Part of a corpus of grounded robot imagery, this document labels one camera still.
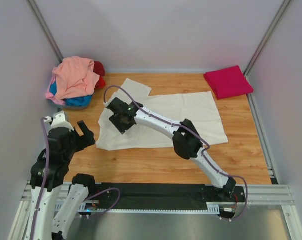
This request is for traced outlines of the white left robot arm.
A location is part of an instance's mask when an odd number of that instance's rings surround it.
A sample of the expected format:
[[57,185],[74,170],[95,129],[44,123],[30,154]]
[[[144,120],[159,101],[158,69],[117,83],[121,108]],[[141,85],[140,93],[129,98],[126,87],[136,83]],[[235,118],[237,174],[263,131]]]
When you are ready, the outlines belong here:
[[31,168],[31,206],[27,240],[65,240],[71,224],[82,202],[96,196],[96,183],[92,175],[77,174],[68,189],[62,207],[55,213],[55,206],[62,190],[64,178],[75,153],[94,144],[94,133],[83,121],[77,124],[83,135],[63,123],[45,131],[46,148],[38,156]]

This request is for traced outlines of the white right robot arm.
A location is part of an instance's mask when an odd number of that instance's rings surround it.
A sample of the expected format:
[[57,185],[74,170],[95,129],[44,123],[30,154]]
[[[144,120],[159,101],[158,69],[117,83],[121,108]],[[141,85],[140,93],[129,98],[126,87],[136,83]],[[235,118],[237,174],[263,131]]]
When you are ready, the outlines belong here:
[[191,160],[206,174],[220,201],[227,202],[233,198],[236,180],[223,171],[208,154],[209,144],[200,137],[192,121],[168,119],[140,103],[133,101],[127,104],[117,97],[105,106],[113,113],[109,120],[122,135],[137,125],[167,136],[172,140],[174,152],[180,158]]

